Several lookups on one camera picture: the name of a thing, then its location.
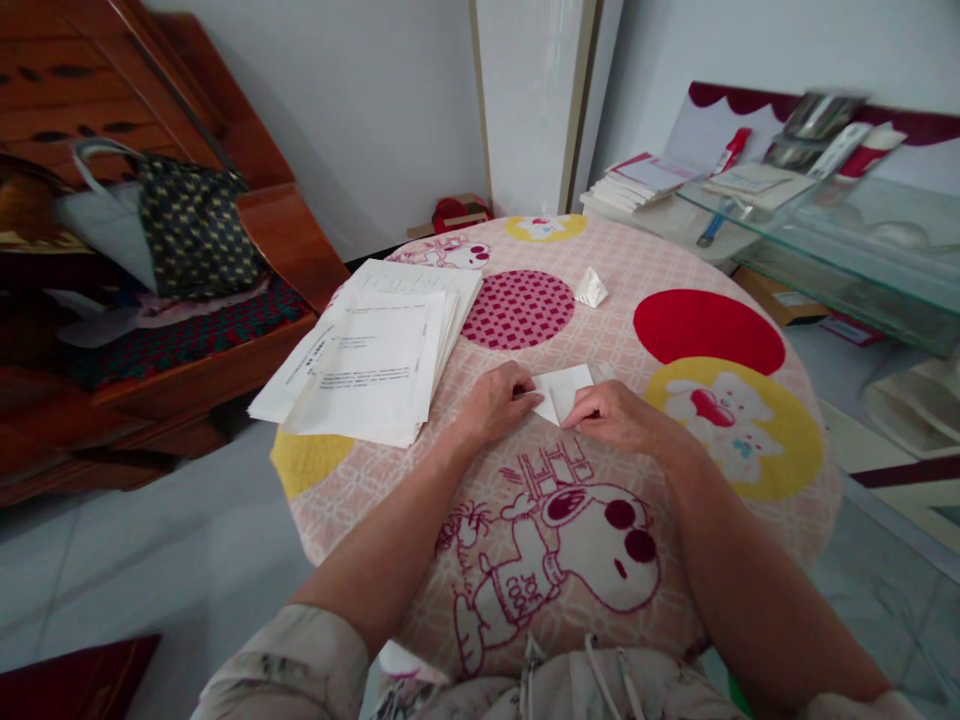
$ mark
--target knitted cushion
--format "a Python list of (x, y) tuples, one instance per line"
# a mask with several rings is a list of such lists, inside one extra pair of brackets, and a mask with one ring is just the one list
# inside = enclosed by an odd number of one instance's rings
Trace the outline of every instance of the knitted cushion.
[(162, 328), (142, 328), (99, 348), (70, 347), (69, 375), (88, 390), (118, 380), (145, 379), (210, 357), (309, 313), (310, 305), (278, 276), (262, 295)]

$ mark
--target tablecloth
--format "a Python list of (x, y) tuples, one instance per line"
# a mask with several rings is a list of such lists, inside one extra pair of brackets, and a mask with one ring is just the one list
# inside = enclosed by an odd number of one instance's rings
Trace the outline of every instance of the tablecloth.
[[(826, 544), (841, 491), (796, 353), (735, 283), (687, 251), (580, 215), (503, 218), (410, 243), (398, 262), (475, 268), (483, 287), (409, 450), (278, 432), (272, 458), (303, 547), (320, 563), (407, 473), (476, 378), (588, 363), (684, 423), (800, 565)], [(596, 309), (573, 288), (593, 267)], [(709, 644), (684, 575), (664, 476), (531, 414), (460, 483), (396, 641), (449, 678), (517, 675), (527, 634), (549, 654)]]

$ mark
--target glass shelf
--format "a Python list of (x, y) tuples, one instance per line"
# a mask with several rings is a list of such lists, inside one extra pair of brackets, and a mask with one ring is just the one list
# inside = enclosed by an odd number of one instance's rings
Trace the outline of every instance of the glass shelf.
[(680, 197), (756, 233), (735, 260), (939, 357), (960, 340), (960, 198), (826, 181), (769, 212), (690, 183)]

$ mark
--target white cloth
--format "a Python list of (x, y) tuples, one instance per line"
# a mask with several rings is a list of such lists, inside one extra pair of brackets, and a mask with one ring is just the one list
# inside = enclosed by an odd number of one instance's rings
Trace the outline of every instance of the white cloth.
[[(696, 672), (660, 652), (616, 649), (573, 652), (534, 669), (521, 681), (482, 678), (448, 688), (400, 681), (376, 717), (574, 718), (631, 714), (626, 677), (647, 718), (744, 718)], [(363, 700), (369, 658), (356, 631), (333, 613), (302, 605), (283, 608), (217, 672), (200, 696), (194, 720), (353, 720)], [(922, 720), (898, 693), (870, 705), (821, 695), (809, 720)]]

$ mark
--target person's left hand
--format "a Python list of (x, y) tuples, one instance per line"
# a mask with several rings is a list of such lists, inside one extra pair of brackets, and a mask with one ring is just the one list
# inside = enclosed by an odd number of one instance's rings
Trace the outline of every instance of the person's left hand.
[[(510, 360), (479, 377), (454, 423), (455, 432), (479, 449), (513, 430), (528, 412), (543, 402), (536, 385), (519, 363)], [(530, 393), (515, 397), (516, 393)]]

